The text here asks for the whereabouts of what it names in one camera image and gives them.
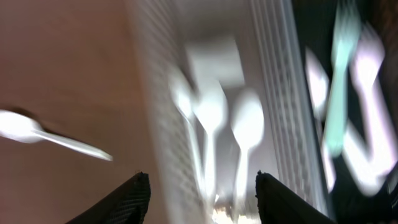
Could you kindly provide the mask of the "white plastic fork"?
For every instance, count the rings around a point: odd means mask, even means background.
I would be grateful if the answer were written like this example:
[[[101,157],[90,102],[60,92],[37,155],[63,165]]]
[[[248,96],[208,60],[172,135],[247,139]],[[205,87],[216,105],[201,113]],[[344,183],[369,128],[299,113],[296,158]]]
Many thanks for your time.
[[[349,121],[343,140],[343,157],[359,191],[368,197],[376,195],[385,182],[389,163],[384,155],[366,151],[367,145]]]

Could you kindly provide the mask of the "mint green plastic fork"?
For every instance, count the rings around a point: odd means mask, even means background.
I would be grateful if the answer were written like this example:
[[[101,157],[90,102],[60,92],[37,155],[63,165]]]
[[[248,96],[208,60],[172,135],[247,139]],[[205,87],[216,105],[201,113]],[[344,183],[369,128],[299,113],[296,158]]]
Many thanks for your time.
[[[361,33],[361,19],[354,1],[339,1],[333,29],[331,62],[333,77],[326,114],[324,143],[331,156],[343,150],[348,120],[348,65],[353,58]]]

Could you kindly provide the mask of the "white short plastic spoon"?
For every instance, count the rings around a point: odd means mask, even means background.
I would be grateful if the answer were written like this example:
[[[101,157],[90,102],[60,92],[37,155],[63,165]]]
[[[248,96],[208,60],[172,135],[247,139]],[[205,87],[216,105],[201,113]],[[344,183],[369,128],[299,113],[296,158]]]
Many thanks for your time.
[[[326,186],[328,193],[331,193],[336,182],[336,173],[333,160],[328,154],[328,148],[323,143],[324,138],[322,128],[322,122],[325,120],[327,111],[329,78],[316,55],[308,47],[305,48],[305,73],[312,102],[315,126],[320,143]]]

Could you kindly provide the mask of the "pink plastic fork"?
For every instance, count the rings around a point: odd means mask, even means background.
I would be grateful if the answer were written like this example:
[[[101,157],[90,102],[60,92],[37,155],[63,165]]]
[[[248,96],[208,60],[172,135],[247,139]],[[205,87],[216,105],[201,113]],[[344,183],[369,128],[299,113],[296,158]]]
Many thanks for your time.
[[[389,173],[397,162],[397,137],[383,97],[378,73],[385,50],[376,31],[365,25],[351,61],[351,81],[359,96],[371,169]]]

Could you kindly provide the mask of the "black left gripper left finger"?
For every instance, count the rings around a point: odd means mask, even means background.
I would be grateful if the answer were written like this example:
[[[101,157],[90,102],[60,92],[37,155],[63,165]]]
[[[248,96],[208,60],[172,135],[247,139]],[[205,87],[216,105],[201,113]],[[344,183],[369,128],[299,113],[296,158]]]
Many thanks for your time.
[[[67,224],[143,224],[150,196],[149,175],[136,173]]]

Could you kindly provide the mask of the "white spoon top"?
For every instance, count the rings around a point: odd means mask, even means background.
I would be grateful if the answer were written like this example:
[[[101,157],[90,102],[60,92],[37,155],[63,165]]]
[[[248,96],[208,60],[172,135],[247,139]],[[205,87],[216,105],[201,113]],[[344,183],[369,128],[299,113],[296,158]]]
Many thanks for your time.
[[[8,110],[1,110],[1,136],[29,144],[41,140],[48,140],[98,159],[106,161],[113,160],[111,155],[97,147],[48,133],[42,129],[41,125],[36,122],[36,120]]]

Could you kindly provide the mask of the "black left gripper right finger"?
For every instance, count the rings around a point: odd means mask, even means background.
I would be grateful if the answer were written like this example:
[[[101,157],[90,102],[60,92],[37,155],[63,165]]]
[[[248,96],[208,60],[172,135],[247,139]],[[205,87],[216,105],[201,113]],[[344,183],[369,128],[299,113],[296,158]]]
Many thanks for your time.
[[[333,224],[272,175],[259,171],[256,198],[262,224]]]

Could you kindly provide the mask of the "white spoon bottom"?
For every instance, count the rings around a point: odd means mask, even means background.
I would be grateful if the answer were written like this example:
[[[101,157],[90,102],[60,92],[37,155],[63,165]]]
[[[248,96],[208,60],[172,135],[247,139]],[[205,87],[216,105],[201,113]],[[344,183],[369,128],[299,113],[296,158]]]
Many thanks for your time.
[[[198,191],[205,194],[200,152],[195,131],[195,115],[192,109],[192,90],[181,69],[174,65],[169,66],[169,87],[172,101],[184,118],[188,146],[191,150],[193,171],[197,182]]]

